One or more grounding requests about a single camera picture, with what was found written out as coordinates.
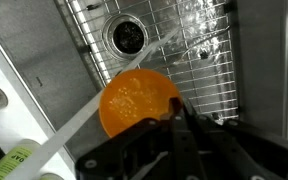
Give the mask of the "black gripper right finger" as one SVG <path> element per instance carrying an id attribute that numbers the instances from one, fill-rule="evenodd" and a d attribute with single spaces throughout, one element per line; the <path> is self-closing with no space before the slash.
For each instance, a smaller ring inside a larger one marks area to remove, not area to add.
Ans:
<path id="1" fill-rule="evenodd" d="M 254 160 L 224 124 L 198 114 L 188 100 L 184 102 L 184 112 L 208 180 L 271 180 L 268 171 Z"/>

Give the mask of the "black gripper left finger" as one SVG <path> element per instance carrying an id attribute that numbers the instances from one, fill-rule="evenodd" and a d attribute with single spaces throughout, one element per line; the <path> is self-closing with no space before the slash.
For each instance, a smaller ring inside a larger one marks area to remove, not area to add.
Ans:
<path id="1" fill-rule="evenodd" d="M 168 112 L 161 116 L 171 138 L 171 167 L 174 180 L 207 180 L 196 140 L 195 114 L 188 102 L 169 99 Z"/>

